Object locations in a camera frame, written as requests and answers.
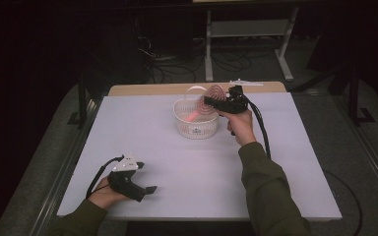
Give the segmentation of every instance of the hand-mounted device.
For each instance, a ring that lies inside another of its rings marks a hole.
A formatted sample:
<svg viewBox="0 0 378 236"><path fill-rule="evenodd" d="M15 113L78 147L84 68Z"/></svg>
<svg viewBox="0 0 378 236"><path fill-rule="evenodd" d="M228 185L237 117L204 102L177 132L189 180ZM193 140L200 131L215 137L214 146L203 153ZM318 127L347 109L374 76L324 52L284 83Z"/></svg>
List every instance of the hand-mounted device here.
<svg viewBox="0 0 378 236"><path fill-rule="evenodd" d="M112 171L108 175L109 187L113 191L137 202L140 202L145 195L155 192L158 186L151 186L144 189L131 181L131 177L136 171L143 168L144 162L137 162L132 154L127 154L125 156L115 157L102 165L88 188L87 198L93 193L96 181L99 179L106 166L113 161L118 161L118 164L112 168Z"/></svg>
<svg viewBox="0 0 378 236"><path fill-rule="evenodd" d="M204 102L207 105L211 105L216 110L220 110L220 111L231 113L231 114L241 113L247 110L248 105L250 105L254 114L256 115L257 121L259 122L260 129L262 130L262 133L263 133L266 154L268 158L271 158L269 139L267 136L265 125L263 123L262 114L260 113L259 108L253 102L251 102L247 98L247 96L244 95L242 86L231 87L228 89L228 93L229 93L229 97L227 97L225 100L217 100L217 99L213 99L212 97L205 96Z"/></svg>

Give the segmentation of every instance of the white tabletop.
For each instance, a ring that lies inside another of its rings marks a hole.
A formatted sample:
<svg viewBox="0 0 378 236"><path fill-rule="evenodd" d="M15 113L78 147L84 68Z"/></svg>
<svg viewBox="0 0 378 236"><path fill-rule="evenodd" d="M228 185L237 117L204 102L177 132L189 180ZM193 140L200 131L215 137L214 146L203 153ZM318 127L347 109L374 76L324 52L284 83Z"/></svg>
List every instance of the white tabletop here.
<svg viewBox="0 0 378 236"><path fill-rule="evenodd" d="M272 159L286 173L292 198L302 215L310 220L341 218L290 93L246 95L262 112ZM105 97L57 214L75 210L106 161L132 152L146 164L133 176L133 182L143 188L158 188L140 203L125 201L113 206L108 217L247 220L239 145L226 130L226 119L220 117L213 137L186 139L178 133L173 115L173 104L182 97ZM263 143L257 122L255 133ZM102 176L115 164L109 165Z"/></svg>

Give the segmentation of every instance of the green sleeve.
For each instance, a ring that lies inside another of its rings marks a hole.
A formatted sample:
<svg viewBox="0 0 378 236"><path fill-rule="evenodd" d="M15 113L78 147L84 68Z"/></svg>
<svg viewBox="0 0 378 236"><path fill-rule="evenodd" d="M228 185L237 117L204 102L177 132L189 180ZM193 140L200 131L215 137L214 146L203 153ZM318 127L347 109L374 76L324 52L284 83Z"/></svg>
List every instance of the green sleeve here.
<svg viewBox="0 0 378 236"><path fill-rule="evenodd" d="M271 161L259 143L238 151L243 165L242 183L251 223L257 234L310 235L309 223L290 196L282 168Z"/></svg>
<svg viewBox="0 0 378 236"><path fill-rule="evenodd" d="M97 235L107 211L88 200L83 200L78 208L62 217L50 227L47 236L91 236Z"/></svg>

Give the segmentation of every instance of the pink object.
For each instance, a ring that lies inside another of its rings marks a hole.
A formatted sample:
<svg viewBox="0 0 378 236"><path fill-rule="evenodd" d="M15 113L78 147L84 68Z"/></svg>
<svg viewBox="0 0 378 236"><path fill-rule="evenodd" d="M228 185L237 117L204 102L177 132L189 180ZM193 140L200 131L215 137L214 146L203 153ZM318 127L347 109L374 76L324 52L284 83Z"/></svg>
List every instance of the pink object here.
<svg viewBox="0 0 378 236"><path fill-rule="evenodd" d="M216 100L225 100L226 99L225 91L223 91L221 86L218 86L218 85L211 86L196 101L196 110L193 111L188 117L186 117L185 121L193 122L198 115L200 115L200 114L209 115L209 114L212 114L215 111L213 106L205 104L205 102L204 102L205 96L211 97L211 98L216 99Z"/></svg>

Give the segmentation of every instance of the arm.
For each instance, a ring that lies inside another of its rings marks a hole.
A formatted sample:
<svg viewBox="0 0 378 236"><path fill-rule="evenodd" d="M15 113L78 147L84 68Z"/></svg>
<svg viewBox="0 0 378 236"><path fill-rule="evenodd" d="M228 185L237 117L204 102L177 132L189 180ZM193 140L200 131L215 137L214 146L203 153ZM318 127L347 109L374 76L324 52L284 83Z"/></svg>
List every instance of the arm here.
<svg viewBox="0 0 378 236"><path fill-rule="evenodd" d="M96 188L97 191L93 192L88 199L83 200L75 211L51 225L47 235L97 235L99 226L107 214L106 210L115 203L128 198L113 191L109 187L106 177L99 182Z"/></svg>
<svg viewBox="0 0 378 236"><path fill-rule="evenodd" d="M293 199L284 171L271 161L253 132L250 110L240 114L219 114L228 118L228 130L241 145L241 181L246 189L247 208L255 232L262 236L310 235L309 224Z"/></svg>

